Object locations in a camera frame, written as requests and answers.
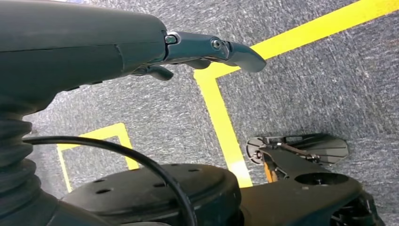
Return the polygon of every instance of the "black cable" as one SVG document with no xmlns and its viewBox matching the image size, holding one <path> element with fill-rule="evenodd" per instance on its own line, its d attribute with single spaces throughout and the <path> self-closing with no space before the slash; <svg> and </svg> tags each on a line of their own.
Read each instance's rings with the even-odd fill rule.
<svg viewBox="0 0 399 226">
<path fill-rule="evenodd" d="M 148 158 L 147 156 L 135 151 L 133 149 L 124 147 L 119 144 L 111 143 L 104 140 L 97 140 L 85 137 L 70 137 L 70 136 L 49 136 L 49 137 L 26 137 L 23 138 L 25 143 L 32 145 L 48 145 L 48 144 L 73 144 L 73 145 L 87 145 L 92 147 L 99 147 L 109 151 L 122 154 L 126 157 L 136 160 L 141 163 L 154 174 L 158 175 L 164 180 L 176 195 L 177 202 L 182 208 L 183 217 L 187 226 L 197 226 L 197 217 L 194 208 L 191 205 L 187 194 L 182 190 L 180 184 L 176 179 L 164 170 L 157 162 Z"/>
</svg>

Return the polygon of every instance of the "yellow tape marking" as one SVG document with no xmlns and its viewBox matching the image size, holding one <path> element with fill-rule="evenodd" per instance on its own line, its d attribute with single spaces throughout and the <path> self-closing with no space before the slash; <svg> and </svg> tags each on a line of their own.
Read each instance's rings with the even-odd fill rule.
<svg viewBox="0 0 399 226">
<path fill-rule="evenodd" d="M 399 0 L 359 0 L 258 43 L 252 49 L 264 59 L 269 59 L 398 9 Z M 237 70 L 239 67 L 212 63 L 207 69 L 195 70 L 194 78 L 204 97 L 227 167 L 238 177 L 240 186 L 247 187 L 252 186 L 251 178 L 215 80 Z"/>
<path fill-rule="evenodd" d="M 398 9 L 399 0 L 359 0 L 253 45 L 251 48 L 263 59 L 269 59 Z M 204 70 L 196 70 L 194 76 L 196 79 L 219 78 L 239 69 L 239 67 L 212 63 Z"/>
<path fill-rule="evenodd" d="M 125 146 L 128 148 L 133 148 L 132 144 L 130 143 L 130 140 L 129 140 L 128 131 L 126 130 L 125 124 L 123 124 L 123 123 L 117 123 L 117 124 L 114 124 L 111 126 L 97 129 L 97 130 L 91 131 L 89 133 L 82 134 L 82 135 L 80 135 L 80 137 L 94 138 L 94 139 L 100 139 L 100 140 L 105 140 L 105 139 L 108 139 L 111 137 L 118 137 L 119 142 L 122 146 Z M 74 147 L 78 147 L 78 146 L 80 146 L 80 145 L 69 145 L 69 144 L 58 144 L 57 145 L 57 151 L 58 151 L 58 156 L 60 158 L 61 169 L 63 171 L 64 180 L 65 180 L 68 192 L 72 191 L 72 186 L 71 186 L 71 182 L 69 180 L 68 173 L 66 170 L 62 151 L 65 151 L 65 150 L 68 150 L 68 149 L 71 149 Z M 129 170 L 130 169 L 134 170 L 134 169 L 139 168 L 136 161 L 134 161 L 128 157 L 125 157 L 125 160 L 126 160 Z"/>
<path fill-rule="evenodd" d="M 215 79 L 197 80 L 215 128 L 227 168 L 236 175 L 240 187 L 252 186 L 233 126 Z"/>
</svg>

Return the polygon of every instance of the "yellow floor line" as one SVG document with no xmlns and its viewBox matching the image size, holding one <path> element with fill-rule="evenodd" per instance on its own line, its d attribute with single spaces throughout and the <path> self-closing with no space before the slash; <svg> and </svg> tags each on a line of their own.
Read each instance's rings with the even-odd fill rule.
<svg viewBox="0 0 399 226">
<path fill-rule="evenodd" d="M 268 40 L 252 49 L 264 59 L 277 56 L 399 9 L 399 0 L 359 0 L 334 12 L 316 18 Z M 218 78 L 239 70 L 221 63 L 196 70 L 195 77 Z"/>
<path fill-rule="evenodd" d="M 111 137 L 118 137 L 119 142 L 122 146 L 128 147 L 128 148 L 133 148 L 132 144 L 130 143 L 130 139 L 128 136 L 128 131 L 126 130 L 126 126 L 123 123 L 117 123 L 111 126 L 107 126 L 101 129 L 96 129 L 94 131 L 85 133 L 80 135 L 80 137 L 86 137 L 86 138 L 94 138 L 94 139 L 100 139 L 100 140 L 105 140 Z M 71 148 L 78 147 L 80 145 L 69 145 L 69 144 L 57 144 L 57 152 L 58 152 L 58 157 L 60 160 L 60 165 L 61 165 L 61 170 L 63 172 L 66 188 L 68 192 L 72 191 L 72 186 L 71 186 L 71 181 L 69 180 L 68 176 L 68 171 L 66 169 L 66 164 L 63 156 L 63 151 L 66 151 Z M 139 165 L 136 161 L 125 157 L 126 163 L 128 165 L 128 169 L 134 170 L 138 169 Z"/>
<path fill-rule="evenodd" d="M 268 59 L 398 9 L 399 0 L 359 0 L 258 43 L 252 49 Z M 207 69 L 195 70 L 194 78 L 204 97 L 227 167 L 237 176 L 240 186 L 247 187 L 252 186 L 251 178 L 216 82 L 216 78 L 237 70 L 238 67 L 212 63 Z"/>
<path fill-rule="evenodd" d="M 245 165 L 229 115 L 224 107 L 216 80 L 197 80 L 197 83 L 205 99 L 227 168 L 236 175 L 240 187 L 252 186 L 251 177 Z"/>
</svg>

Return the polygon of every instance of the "gray carpet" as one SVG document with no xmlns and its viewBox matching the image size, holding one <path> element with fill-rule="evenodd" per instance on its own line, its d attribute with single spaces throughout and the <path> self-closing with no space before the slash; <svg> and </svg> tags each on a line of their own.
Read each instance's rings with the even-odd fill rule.
<svg viewBox="0 0 399 226">
<path fill-rule="evenodd" d="M 215 34 L 252 45 L 348 5 L 352 0 L 93 0 L 158 16 L 170 30 Z M 59 94 L 26 117 L 32 135 L 79 135 L 123 122 L 133 146 L 162 163 L 226 167 L 192 70 L 169 67 L 169 82 L 125 77 Z M 349 141 L 332 170 L 361 181 L 387 225 L 399 225 L 399 13 L 383 16 L 268 61 L 266 70 L 218 79 L 241 148 L 257 135 L 326 132 Z M 66 193 L 54 146 L 37 147 L 43 188 Z M 78 147 L 65 151 L 76 188 L 126 169 L 123 158 Z M 255 184 L 263 169 L 247 162 Z"/>
</svg>

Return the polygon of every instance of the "black plastic base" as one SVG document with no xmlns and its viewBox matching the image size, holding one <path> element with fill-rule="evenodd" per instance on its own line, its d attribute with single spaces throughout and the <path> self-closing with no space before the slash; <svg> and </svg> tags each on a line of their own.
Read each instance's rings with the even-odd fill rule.
<svg viewBox="0 0 399 226">
<path fill-rule="evenodd" d="M 196 164 L 162 167 L 188 194 L 198 225 L 240 225 L 241 195 L 232 173 Z M 88 183 L 66 195 L 64 201 L 118 225 L 141 221 L 184 225 L 173 192 L 146 168 L 112 174 Z"/>
</svg>

